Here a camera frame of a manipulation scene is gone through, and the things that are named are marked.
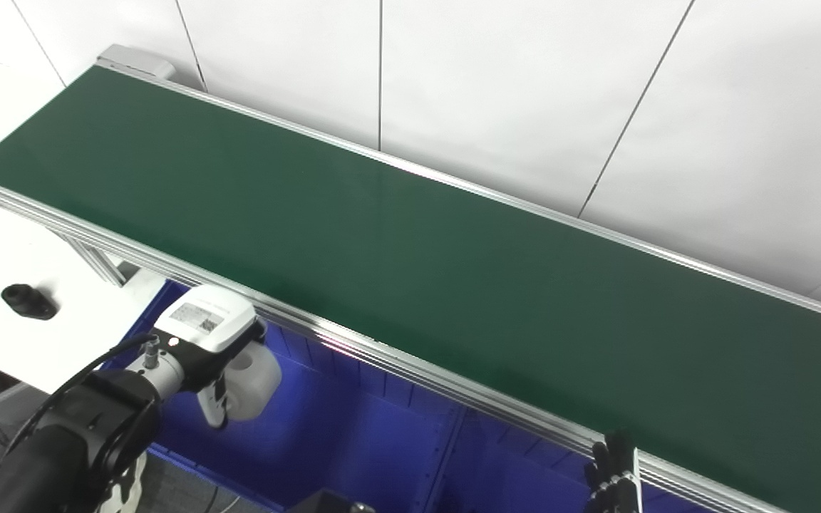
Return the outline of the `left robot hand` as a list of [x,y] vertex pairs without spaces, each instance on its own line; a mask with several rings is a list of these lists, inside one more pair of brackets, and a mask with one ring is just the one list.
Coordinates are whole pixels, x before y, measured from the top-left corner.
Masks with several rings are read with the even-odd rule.
[[195,393],[211,428],[228,423],[227,366],[249,345],[264,344],[267,322],[253,303],[209,284],[191,288],[159,315],[150,331],[160,357],[180,371],[180,392]]

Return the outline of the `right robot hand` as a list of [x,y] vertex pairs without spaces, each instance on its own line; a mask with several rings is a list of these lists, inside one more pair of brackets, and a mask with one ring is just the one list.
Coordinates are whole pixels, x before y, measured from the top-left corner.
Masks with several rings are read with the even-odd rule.
[[607,432],[592,445],[584,479],[589,486],[584,512],[643,511],[638,451],[625,429]]

